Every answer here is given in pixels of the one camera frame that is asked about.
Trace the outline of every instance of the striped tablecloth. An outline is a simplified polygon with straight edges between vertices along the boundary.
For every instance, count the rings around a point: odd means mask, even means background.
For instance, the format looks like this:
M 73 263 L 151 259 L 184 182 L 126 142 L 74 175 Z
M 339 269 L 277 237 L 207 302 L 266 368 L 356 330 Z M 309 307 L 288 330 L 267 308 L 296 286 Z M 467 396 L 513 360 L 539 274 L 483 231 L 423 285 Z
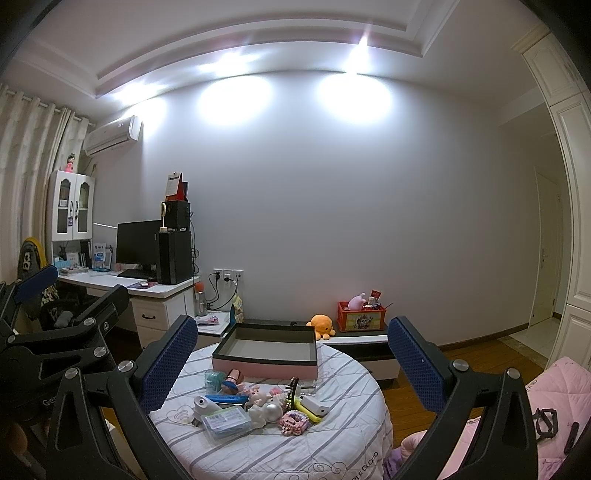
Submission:
M 316 397 L 331 407 L 301 436 L 276 424 L 216 443 L 193 427 L 193 397 L 204 393 L 204 373 L 216 345 L 193 352 L 166 402 L 150 414 L 172 452 L 196 480 L 381 480 L 392 449 L 392 423 L 378 384 L 348 355 L 318 343 Z M 288 380 L 247 378 L 263 390 Z

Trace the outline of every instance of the computer tower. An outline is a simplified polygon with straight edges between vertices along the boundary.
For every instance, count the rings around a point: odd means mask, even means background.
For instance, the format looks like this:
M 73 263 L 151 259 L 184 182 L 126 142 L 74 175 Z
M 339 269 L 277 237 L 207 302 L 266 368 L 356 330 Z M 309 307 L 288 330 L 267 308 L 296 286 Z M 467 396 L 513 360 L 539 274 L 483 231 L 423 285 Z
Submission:
M 176 285 L 193 276 L 193 257 L 191 254 L 191 232 L 159 232 L 158 262 L 156 278 L 158 283 Z
M 171 200 L 164 204 L 166 205 L 164 226 L 174 230 L 189 230 L 191 204 L 182 200 Z

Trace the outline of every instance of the beige curtain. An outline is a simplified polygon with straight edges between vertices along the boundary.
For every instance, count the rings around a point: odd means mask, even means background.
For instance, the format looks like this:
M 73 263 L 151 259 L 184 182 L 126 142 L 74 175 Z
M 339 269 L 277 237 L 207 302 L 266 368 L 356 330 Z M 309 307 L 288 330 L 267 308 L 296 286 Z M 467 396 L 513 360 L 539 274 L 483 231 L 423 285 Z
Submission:
M 17 277 L 23 240 L 45 246 L 47 186 L 51 172 L 80 157 L 88 119 L 39 98 L 27 100 L 0 83 L 0 280 Z

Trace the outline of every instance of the pink box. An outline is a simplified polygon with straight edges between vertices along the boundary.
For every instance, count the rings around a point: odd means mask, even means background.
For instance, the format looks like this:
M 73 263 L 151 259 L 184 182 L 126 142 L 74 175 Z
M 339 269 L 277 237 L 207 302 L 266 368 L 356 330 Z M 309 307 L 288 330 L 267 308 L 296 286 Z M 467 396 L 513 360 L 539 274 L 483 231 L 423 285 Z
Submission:
M 318 378 L 313 327 L 237 323 L 212 355 L 215 370 L 240 370 L 245 377 Z

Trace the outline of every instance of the pink blanket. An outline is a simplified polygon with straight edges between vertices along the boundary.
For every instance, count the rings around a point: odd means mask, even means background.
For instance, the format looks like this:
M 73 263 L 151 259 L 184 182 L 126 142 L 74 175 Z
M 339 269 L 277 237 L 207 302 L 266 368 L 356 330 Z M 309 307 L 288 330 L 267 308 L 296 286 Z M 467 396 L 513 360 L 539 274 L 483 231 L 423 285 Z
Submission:
M 555 408 L 558 414 L 558 433 L 552 439 L 538 443 L 538 480 L 548 480 L 564 461 L 564 445 L 574 421 L 580 424 L 579 434 L 591 417 L 591 373 L 563 357 L 532 380 L 525 388 L 530 398 L 531 411 L 537 408 Z M 469 420 L 462 432 L 455 450 L 439 475 L 446 478 L 459 468 L 466 454 L 478 419 Z M 402 461 L 406 461 L 425 435 L 413 433 L 406 437 L 400 446 Z

